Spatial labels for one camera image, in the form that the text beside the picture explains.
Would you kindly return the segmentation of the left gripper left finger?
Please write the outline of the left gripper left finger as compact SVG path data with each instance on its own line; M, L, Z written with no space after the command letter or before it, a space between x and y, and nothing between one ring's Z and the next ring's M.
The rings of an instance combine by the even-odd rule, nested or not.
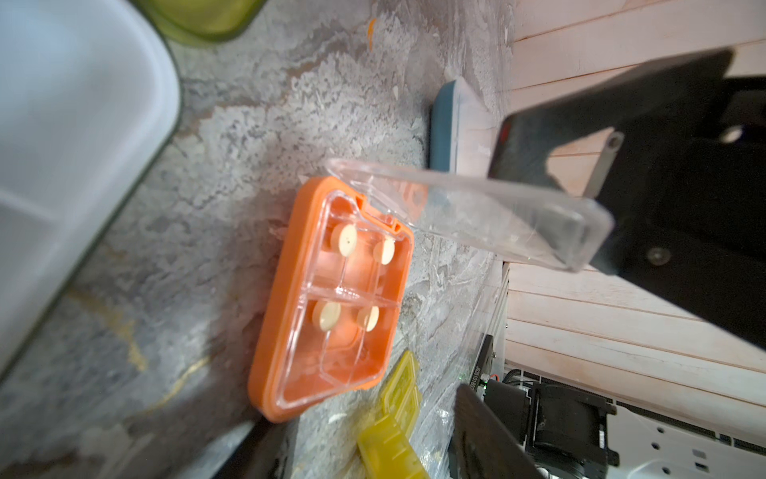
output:
M290 478L298 429L298 417L281 423L262 418L213 478Z

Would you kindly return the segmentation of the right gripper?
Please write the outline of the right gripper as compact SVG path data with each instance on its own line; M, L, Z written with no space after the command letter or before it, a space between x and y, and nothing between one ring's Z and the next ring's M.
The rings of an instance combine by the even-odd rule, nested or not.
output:
M489 175L558 189L552 151L604 129L594 200L614 219L592 265L765 344L765 80L732 48L648 61L508 116Z

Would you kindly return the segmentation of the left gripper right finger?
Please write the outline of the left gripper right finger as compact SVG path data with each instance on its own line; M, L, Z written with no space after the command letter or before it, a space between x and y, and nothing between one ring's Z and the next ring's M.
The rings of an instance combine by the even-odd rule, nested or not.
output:
M460 384L456 391L453 444L458 478L543 478L468 384Z

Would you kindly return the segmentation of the orange pillbox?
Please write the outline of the orange pillbox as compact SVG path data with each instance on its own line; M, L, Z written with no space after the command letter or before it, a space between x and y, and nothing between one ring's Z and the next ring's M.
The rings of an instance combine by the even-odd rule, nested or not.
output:
M295 199L249 375L275 423L383 379L418 233L579 271L614 227L596 202L540 187L345 159L325 170Z

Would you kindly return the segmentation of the blue pillbox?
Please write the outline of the blue pillbox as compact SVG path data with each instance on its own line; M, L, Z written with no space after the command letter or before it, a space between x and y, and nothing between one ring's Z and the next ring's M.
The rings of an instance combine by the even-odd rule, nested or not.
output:
M430 117L429 169L486 178L500 121L459 77L442 86Z

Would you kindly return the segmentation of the small yellow pillbox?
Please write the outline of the small yellow pillbox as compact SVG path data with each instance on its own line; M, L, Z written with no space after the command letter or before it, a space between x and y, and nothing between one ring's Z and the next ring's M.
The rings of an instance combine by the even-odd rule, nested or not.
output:
M405 350L378 397L375 422L357 438L367 478L429 478L410 438L422 403L419 363Z

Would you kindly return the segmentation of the green lid white pillbox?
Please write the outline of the green lid white pillbox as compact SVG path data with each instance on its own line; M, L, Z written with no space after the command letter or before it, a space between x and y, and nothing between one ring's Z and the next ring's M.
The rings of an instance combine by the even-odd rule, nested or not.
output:
M1 369L163 149L182 83L158 27L263 2L5 1L1 5Z

